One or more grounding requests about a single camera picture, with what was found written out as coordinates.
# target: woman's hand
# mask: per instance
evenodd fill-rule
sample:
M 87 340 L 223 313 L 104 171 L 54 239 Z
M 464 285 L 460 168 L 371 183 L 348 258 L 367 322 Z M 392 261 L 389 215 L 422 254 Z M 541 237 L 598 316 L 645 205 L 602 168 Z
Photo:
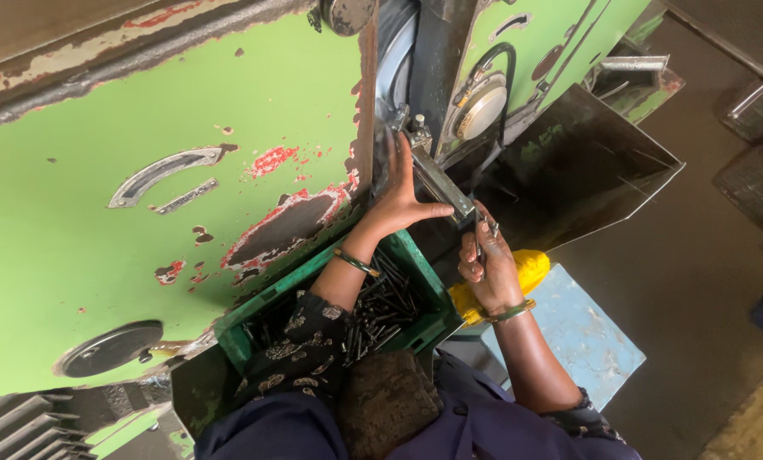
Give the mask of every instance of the woman's hand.
M 489 222 L 494 222 L 492 215 L 483 204 L 480 204 L 478 200 L 475 200 L 475 204 Z M 458 264 L 458 272 L 467 278 L 481 306 L 486 308 L 490 315 L 496 315 L 523 302 L 524 293 L 520 289 L 518 269 L 515 267 L 515 260 L 512 258 L 507 242 L 500 234 L 492 236 L 489 233 L 487 220 L 476 226 L 477 240 L 486 254 L 486 277 L 481 279 L 484 267 L 476 261 L 474 233 L 467 233 L 461 239 L 461 252 L 458 253 L 461 263 Z
M 403 133 L 387 130 L 387 185 L 376 204 L 364 215 L 357 227 L 378 239 L 407 228 L 419 220 L 452 215 L 453 206 L 444 203 L 419 203 L 413 191 L 413 157 L 410 143 Z

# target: round metal cover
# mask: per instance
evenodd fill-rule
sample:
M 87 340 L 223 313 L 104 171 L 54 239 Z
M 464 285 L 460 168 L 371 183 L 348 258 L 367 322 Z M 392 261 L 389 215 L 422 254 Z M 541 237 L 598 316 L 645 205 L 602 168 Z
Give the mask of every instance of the round metal cover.
M 498 120 L 506 103 L 507 88 L 499 81 L 478 90 L 464 106 L 465 113 L 456 132 L 458 138 L 468 141 L 478 137 L 493 121 Z
M 60 359 L 60 371 L 68 377 L 89 377 L 111 371 L 137 359 L 162 337 L 160 321 L 130 322 L 66 353 Z
M 544 56 L 543 59 L 540 59 L 538 66 L 535 67 L 534 72 L 532 72 L 532 80 L 540 80 L 540 78 L 543 78 L 544 75 L 548 74 L 549 70 L 555 66 L 562 54 L 563 45 L 557 45 L 556 47 L 551 48 L 550 52 L 546 53 L 546 56 Z
M 376 0 L 324 0 L 322 15 L 336 35 L 358 34 L 376 11 Z

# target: green painted metal panel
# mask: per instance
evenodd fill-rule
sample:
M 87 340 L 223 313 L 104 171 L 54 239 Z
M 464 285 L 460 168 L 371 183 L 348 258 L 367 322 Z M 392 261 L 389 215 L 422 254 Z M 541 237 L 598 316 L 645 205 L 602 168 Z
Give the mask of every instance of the green painted metal panel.
M 620 41 L 649 2 L 650 0 L 610 0 L 600 7 L 601 2 L 598 1 L 578 32 L 588 33 L 585 37 L 572 40 L 569 47 L 573 47 L 573 54 L 565 67 L 552 70 L 559 72 L 559 75 L 541 103 L 541 108 L 557 100 L 572 84 L 580 83 L 586 72 Z
M 512 5 L 506 2 L 490 3 L 479 13 L 472 28 L 467 55 L 461 64 L 459 85 L 463 84 L 490 47 L 508 42 L 515 47 L 517 54 L 509 111 L 519 109 L 532 97 L 538 84 L 538 81 L 532 79 L 535 67 L 552 48 L 566 43 L 566 31 L 578 22 L 588 4 L 588 0 L 524 0 Z M 507 18 L 520 13 L 531 15 L 525 28 L 507 29 L 489 42 L 489 37 Z M 493 69 L 506 73 L 506 68 L 506 55 L 495 58 Z
M 0 394 L 140 377 L 167 356 L 79 379 L 52 367 L 68 349 L 132 321 L 158 319 L 163 340 L 194 340 L 236 297 L 338 231 L 345 222 L 326 225 L 350 207 L 358 181 L 345 162 L 357 138 L 359 40 L 317 33 L 304 15 L 289 15 L 1 125 Z M 134 208 L 107 209 L 148 164 L 222 143 L 239 149 L 166 177 Z M 255 177 L 254 160 L 276 147 L 299 150 Z M 171 214 L 147 209 L 212 177 L 219 187 Z M 317 194 L 326 210 L 304 205 Z M 303 229 L 308 223 L 307 233 L 264 232 L 261 244 L 277 248 L 264 259 L 299 246 L 233 286 L 237 272 L 221 267 L 223 257 L 282 200 L 280 210 Z M 197 244 L 196 226 L 213 241 Z M 161 286 L 155 270 L 174 261 L 186 265 Z M 210 276 L 192 282 L 199 274 Z

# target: woman's arm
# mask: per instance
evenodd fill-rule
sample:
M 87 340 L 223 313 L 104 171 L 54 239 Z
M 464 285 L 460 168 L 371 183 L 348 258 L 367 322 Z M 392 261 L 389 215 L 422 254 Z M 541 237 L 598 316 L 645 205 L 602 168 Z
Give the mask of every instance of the woman's arm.
M 383 237 L 419 220 L 445 217 L 453 213 L 453 206 L 449 204 L 416 201 L 410 144 L 401 132 L 397 132 L 397 140 L 398 142 L 394 141 L 393 133 L 388 130 L 389 163 L 385 191 L 341 245 L 345 254 L 365 264 L 370 263 L 370 257 Z M 327 263 L 310 292 L 331 305 L 352 312 L 364 278 L 363 271 L 334 257 Z
M 494 221 L 478 201 L 476 206 Z M 493 237 L 486 222 L 480 223 L 476 232 L 487 256 L 486 277 L 481 279 L 484 268 L 476 262 L 476 235 L 472 233 L 462 239 L 458 271 L 490 315 L 505 313 L 524 301 L 515 260 L 507 242 L 500 235 Z M 535 413 L 571 409 L 580 403 L 580 389 L 552 354 L 531 312 L 496 322 L 494 329 L 516 402 Z

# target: woman's right hand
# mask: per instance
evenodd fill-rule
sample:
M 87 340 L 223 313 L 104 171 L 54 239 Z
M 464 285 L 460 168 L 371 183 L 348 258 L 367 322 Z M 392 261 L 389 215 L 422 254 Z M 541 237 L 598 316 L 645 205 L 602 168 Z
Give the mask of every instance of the woman's right hand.
M 467 233 L 461 239 L 461 263 L 458 272 L 468 281 L 473 294 L 487 313 L 496 315 L 505 313 L 508 308 L 519 305 L 524 301 L 523 291 L 518 281 L 518 269 L 515 259 L 509 250 L 509 245 L 500 234 L 492 236 L 489 233 L 487 221 L 494 222 L 492 215 L 478 200 L 476 207 L 487 220 L 476 226 L 477 240 L 486 254 L 486 277 L 484 267 L 476 261 L 476 233 Z

